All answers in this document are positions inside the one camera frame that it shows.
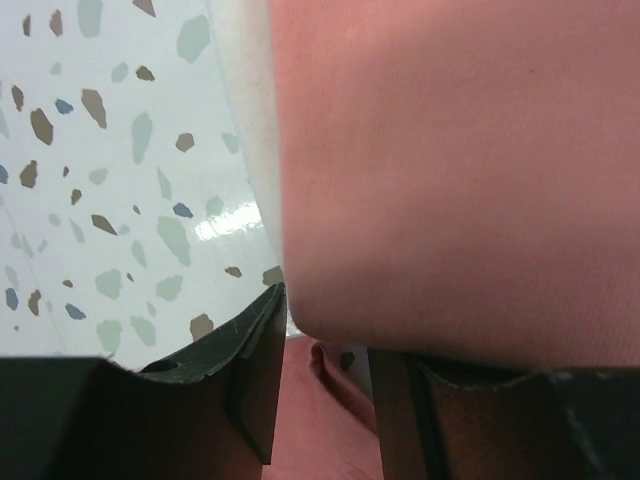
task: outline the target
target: pink cloth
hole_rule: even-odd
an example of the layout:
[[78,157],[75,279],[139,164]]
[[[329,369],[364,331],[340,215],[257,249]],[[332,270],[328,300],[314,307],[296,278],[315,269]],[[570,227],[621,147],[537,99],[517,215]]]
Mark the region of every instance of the pink cloth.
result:
[[640,2],[270,7],[303,330],[640,363]]
[[335,347],[287,340],[272,465],[263,480],[382,480],[373,404]]

